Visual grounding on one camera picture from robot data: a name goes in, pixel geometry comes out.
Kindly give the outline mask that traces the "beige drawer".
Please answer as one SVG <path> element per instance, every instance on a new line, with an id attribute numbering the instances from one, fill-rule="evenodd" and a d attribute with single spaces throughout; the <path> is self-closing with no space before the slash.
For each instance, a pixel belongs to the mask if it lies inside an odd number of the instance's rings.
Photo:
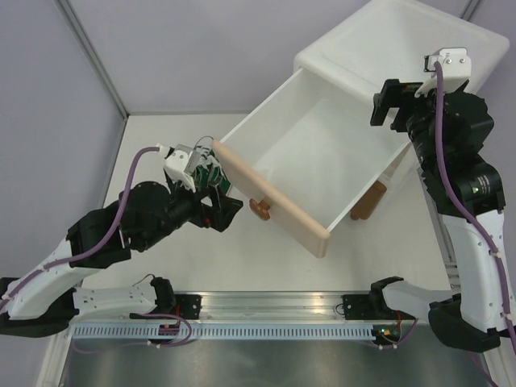
<path id="1" fill-rule="evenodd" d="M 372 105 L 299 69 L 212 148 L 249 203 L 265 200 L 270 220 L 313 256 L 406 149 L 388 126 L 370 125 Z"/>

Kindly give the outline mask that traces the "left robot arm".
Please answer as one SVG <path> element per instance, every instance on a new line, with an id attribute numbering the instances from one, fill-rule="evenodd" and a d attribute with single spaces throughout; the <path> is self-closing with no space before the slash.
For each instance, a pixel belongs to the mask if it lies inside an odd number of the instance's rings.
<path id="1" fill-rule="evenodd" d="M 79 284 L 128 261 L 133 252 L 147 251 L 186 223 L 223 232 L 242 207 L 218 186 L 194 193 L 177 183 L 145 181 L 125 189 L 117 201 L 71 226 L 58 248 L 28 274 L 1 279 L 2 334 L 42 338 L 85 318 L 171 317 L 177 301 L 163 277 L 118 289 Z"/>

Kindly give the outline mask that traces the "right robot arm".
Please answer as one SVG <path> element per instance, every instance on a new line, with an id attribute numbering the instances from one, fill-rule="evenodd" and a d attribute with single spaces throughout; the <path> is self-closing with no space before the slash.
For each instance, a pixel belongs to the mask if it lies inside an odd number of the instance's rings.
<path id="1" fill-rule="evenodd" d="M 390 127 L 414 147 L 451 240 L 460 290 L 432 291 L 388 277 L 371 285 L 368 309 L 377 318 L 400 312 L 426 321 L 447 347 L 487 352 L 515 329 L 515 298 L 504 272 L 503 185 L 480 155 L 494 121 L 485 100 L 464 87 L 424 97 L 417 89 L 416 82 L 385 81 L 374 95 L 370 123 L 380 126 L 396 110 Z"/>

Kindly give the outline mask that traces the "brown drawer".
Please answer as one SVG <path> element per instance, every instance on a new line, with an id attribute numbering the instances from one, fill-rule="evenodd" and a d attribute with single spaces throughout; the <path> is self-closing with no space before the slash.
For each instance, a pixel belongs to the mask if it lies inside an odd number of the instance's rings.
<path id="1" fill-rule="evenodd" d="M 356 220 L 367 220 L 377 208 L 384 197 L 387 187 L 380 181 L 375 181 L 364 193 L 360 200 L 352 207 L 350 218 Z"/>

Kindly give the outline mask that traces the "bear knob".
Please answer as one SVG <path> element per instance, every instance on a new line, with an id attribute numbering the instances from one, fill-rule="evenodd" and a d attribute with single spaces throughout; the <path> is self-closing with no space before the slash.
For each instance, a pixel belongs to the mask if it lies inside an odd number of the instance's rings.
<path id="1" fill-rule="evenodd" d="M 269 213 L 270 205 L 265 201 L 257 201 L 254 198 L 249 199 L 249 208 L 261 220 L 268 221 L 271 218 Z"/>

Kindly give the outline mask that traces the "green sneaker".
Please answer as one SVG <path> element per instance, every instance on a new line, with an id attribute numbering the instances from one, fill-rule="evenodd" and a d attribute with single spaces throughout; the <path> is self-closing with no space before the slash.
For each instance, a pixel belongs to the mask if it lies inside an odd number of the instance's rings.
<path id="1" fill-rule="evenodd" d="M 194 151 L 200 156 L 193 171 L 193 180 L 197 188 L 213 186 L 220 188 L 224 194 L 227 194 L 231 188 L 231 183 L 227 180 L 221 164 L 215 157 L 212 149 L 213 141 L 212 136 L 205 135 L 194 145 Z"/>

